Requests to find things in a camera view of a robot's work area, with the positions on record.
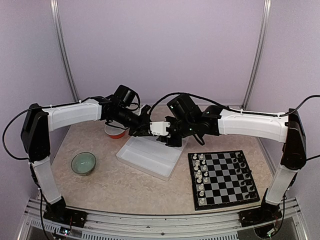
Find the white divided plastic tray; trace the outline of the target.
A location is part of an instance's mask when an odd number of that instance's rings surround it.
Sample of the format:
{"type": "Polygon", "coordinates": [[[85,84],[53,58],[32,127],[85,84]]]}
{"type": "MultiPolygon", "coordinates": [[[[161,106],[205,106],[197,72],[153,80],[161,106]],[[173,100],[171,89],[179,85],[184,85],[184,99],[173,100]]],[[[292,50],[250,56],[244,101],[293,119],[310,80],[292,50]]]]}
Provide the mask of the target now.
{"type": "Polygon", "coordinates": [[[181,147],[169,147],[155,137],[130,137],[118,151],[118,161],[148,175],[168,181],[182,155],[188,139],[181,147]]]}

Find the black white chess board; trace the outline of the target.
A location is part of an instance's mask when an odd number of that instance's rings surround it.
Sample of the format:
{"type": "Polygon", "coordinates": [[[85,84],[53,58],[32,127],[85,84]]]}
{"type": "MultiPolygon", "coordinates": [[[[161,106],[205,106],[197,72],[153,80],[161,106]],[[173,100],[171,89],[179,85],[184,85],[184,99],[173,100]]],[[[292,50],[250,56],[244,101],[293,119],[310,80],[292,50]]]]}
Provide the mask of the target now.
{"type": "Polygon", "coordinates": [[[234,166],[230,154],[234,152],[243,151],[191,152],[187,154],[192,183],[194,209],[196,211],[228,208],[258,202],[252,200],[237,201],[231,178],[231,174],[234,175],[235,172],[233,170],[234,166]],[[203,154],[202,160],[199,159],[200,154],[203,154]],[[203,160],[206,161],[206,170],[203,170],[203,160]],[[201,183],[197,183],[197,171],[194,170],[196,161],[199,161],[200,163],[199,170],[201,170],[202,173],[201,183]],[[208,178],[208,182],[204,183],[204,178],[208,178]],[[203,184],[204,189],[199,189],[200,184],[203,184]],[[204,191],[204,196],[199,195],[200,191],[204,191]],[[200,204],[199,202],[201,198],[205,198],[203,204],[200,204]]]}

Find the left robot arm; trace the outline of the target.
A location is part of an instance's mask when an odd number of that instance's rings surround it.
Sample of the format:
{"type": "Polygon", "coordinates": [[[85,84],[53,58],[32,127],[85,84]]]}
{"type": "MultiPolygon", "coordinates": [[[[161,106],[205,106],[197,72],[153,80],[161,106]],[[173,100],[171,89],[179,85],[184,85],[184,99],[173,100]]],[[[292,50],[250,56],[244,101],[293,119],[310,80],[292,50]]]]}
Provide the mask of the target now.
{"type": "Polygon", "coordinates": [[[51,206],[49,212],[63,223],[70,218],[52,171],[52,163],[71,126],[86,122],[117,122],[138,136],[150,133],[150,105],[131,108],[139,95],[120,85],[109,96],[91,96],[77,102],[41,106],[33,103],[26,112],[20,138],[34,182],[51,206]]]}

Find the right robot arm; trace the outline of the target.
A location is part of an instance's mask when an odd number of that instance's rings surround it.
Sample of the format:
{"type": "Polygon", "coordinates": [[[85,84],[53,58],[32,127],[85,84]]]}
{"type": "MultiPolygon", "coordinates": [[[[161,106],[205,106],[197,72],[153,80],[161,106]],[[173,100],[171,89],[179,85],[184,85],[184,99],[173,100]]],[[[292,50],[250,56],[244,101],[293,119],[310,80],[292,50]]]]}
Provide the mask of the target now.
{"type": "Polygon", "coordinates": [[[172,96],[174,98],[167,106],[173,116],[149,124],[150,133],[159,136],[167,146],[178,147],[182,139],[189,136],[204,145],[205,135],[243,135],[283,144],[280,163],[255,212],[260,222],[268,221],[307,162],[306,136],[298,110],[291,108],[279,113],[245,111],[209,100],[210,105],[202,111],[193,101],[195,95],[174,92],[172,96]]]}

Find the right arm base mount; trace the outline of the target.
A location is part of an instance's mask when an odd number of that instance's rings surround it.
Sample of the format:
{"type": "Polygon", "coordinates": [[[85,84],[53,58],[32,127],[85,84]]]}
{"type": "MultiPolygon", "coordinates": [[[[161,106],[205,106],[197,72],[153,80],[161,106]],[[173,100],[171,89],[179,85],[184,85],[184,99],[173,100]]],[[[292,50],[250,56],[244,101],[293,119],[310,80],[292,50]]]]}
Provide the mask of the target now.
{"type": "Polygon", "coordinates": [[[263,224],[270,221],[275,221],[282,218],[283,216],[280,210],[277,210],[276,212],[271,212],[269,210],[261,210],[260,208],[243,210],[240,211],[238,215],[240,224],[243,228],[263,224]]]}

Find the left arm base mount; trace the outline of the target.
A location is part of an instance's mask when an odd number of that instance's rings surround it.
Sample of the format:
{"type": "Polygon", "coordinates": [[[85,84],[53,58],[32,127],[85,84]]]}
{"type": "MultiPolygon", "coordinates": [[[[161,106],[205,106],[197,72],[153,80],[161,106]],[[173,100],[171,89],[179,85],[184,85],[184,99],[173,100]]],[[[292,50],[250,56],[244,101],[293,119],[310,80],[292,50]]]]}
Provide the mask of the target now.
{"type": "Polygon", "coordinates": [[[85,211],[66,208],[63,213],[53,213],[50,210],[45,210],[43,217],[52,222],[83,228],[87,220],[87,215],[85,211]]]}

